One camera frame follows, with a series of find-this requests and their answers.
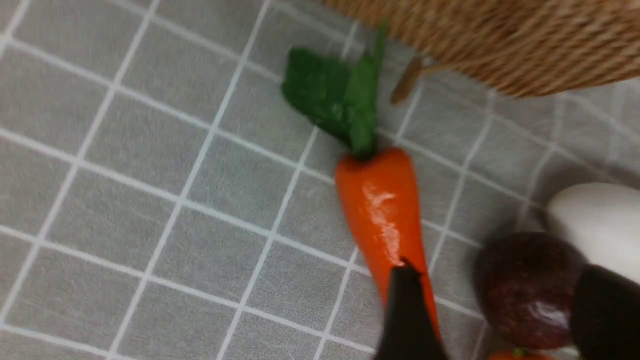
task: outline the toy carrot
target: toy carrot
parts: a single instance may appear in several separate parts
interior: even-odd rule
[[[385,306],[376,358],[424,355],[425,338],[430,337],[435,342],[427,349],[439,349],[435,360],[444,354],[422,248],[415,172],[402,149],[376,152],[385,33],[386,24],[378,31],[373,53],[364,53],[353,67],[308,49],[291,49],[282,92],[291,106],[351,149],[338,164],[335,186]]]

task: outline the wicker basket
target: wicker basket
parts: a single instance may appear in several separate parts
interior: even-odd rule
[[[457,70],[515,97],[640,76],[640,0],[323,0],[429,56],[407,66],[392,102],[421,75]]]

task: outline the orange carrot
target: orange carrot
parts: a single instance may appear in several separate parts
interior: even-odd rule
[[[347,224],[371,269],[385,307],[391,269],[410,263],[423,274],[426,309],[440,339],[422,248],[418,189],[409,155],[393,147],[366,162],[346,156],[336,169],[335,187]]]

